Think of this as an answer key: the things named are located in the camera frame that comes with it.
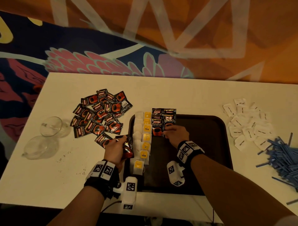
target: white table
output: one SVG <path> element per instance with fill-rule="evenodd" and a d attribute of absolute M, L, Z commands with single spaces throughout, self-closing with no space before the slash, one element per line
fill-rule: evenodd
<path fill-rule="evenodd" d="M 58 116 L 70 121 L 80 98 L 103 88 L 113 94 L 124 90 L 133 104 L 120 118 L 124 123 L 122 134 L 127 133 L 129 119 L 136 111 L 153 107 L 177 108 L 178 114 L 215 115 L 227 124 L 222 104 L 244 97 L 249 103 L 255 102 L 271 112 L 273 125 L 283 139 L 287 141 L 293 132 L 292 146 L 298 147 L 297 85 L 50 73 L 0 181 L 0 203 L 65 208 L 71 202 L 82 189 L 88 172 L 103 158 L 104 149 L 94 142 L 95 135 L 74 139 L 71 132 L 60 139 L 59 151 L 48 159 L 28 160 L 21 155 L 27 141 L 39 135 L 42 120 Z M 240 152 L 230 135 L 228 139 L 236 172 L 257 183 L 284 205 L 298 198 L 294 189 L 271 178 L 277 173 L 270 166 L 255 167 L 265 162 L 267 156 L 258 156 L 259 150 L 253 143 Z M 132 211 L 135 215 L 212 219 L 212 207 L 204 196 L 138 192 L 136 205 Z M 298 203 L 287 208 L 298 214 Z M 117 205 L 107 212 L 119 212 Z"/>

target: person's right hand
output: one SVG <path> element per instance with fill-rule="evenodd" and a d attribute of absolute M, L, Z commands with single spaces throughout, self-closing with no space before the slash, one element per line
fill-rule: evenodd
<path fill-rule="evenodd" d="M 164 135 L 167 139 L 170 140 L 170 143 L 177 148 L 178 144 L 181 141 L 187 140 L 189 141 L 189 132 L 186 131 L 184 126 L 167 126 L 164 130 Z"/>

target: barcode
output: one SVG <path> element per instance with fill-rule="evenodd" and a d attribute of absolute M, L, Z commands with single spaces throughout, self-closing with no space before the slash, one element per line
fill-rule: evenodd
<path fill-rule="evenodd" d="M 127 101 L 126 100 L 122 101 L 122 107 L 125 108 L 126 105 L 128 105 Z"/>

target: black wrist strap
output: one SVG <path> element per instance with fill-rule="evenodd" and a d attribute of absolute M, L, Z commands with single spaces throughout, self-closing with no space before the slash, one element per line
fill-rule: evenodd
<path fill-rule="evenodd" d="M 190 168 L 190 163 L 194 156 L 205 153 L 197 144 L 187 140 L 180 142 L 177 150 L 177 157 L 185 168 Z"/>
<path fill-rule="evenodd" d="M 119 198 L 120 194 L 113 192 L 113 188 L 120 185 L 119 181 L 118 168 L 114 164 L 103 160 L 98 162 L 88 174 L 84 187 L 94 187 L 105 199 L 111 199 L 113 196 Z"/>

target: glass cup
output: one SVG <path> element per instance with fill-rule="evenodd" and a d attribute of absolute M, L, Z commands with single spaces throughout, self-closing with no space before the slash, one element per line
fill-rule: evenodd
<path fill-rule="evenodd" d="M 36 136 L 30 139 L 24 147 L 22 157 L 27 159 L 49 158 L 58 151 L 59 144 L 53 137 Z"/>
<path fill-rule="evenodd" d="M 53 116 L 43 121 L 39 129 L 44 137 L 65 137 L 70 132 L 70 126 L 61 120 L 61 118 Z"/>

